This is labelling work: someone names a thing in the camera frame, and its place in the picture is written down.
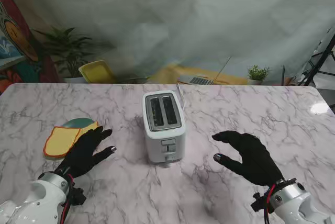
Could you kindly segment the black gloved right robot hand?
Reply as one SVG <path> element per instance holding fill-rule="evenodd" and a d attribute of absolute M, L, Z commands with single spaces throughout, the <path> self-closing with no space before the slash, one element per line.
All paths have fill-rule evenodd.
<path fill-rule="evenodd" d="M 214 161 L 243 176 L 249 182 L 271 187 L 284 178 L 270 153 L 256 136 L 236 131 L 223 131 L 212 135 L 212 138 L 215 141 L 230 144 L 242 158 L 242 162 L 238 162 L 224 154 L 216 153 L 213 156 Z"/>

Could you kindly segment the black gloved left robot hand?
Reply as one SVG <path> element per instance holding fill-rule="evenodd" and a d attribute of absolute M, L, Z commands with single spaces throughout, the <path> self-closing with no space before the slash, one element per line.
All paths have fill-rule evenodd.
<path fill-rule="evenodd" d="M 62 177 L 71 175 L 72 178 L 77 178 L 88 173 L 94 166 L 116 151 L 115 146 L 109 146 L 101 152 L 94 152 L 112 132 L 111 129 L 104 130 L 102 126 L 99 126 L 81 135 L 56 168 L 55 174 Z"/>

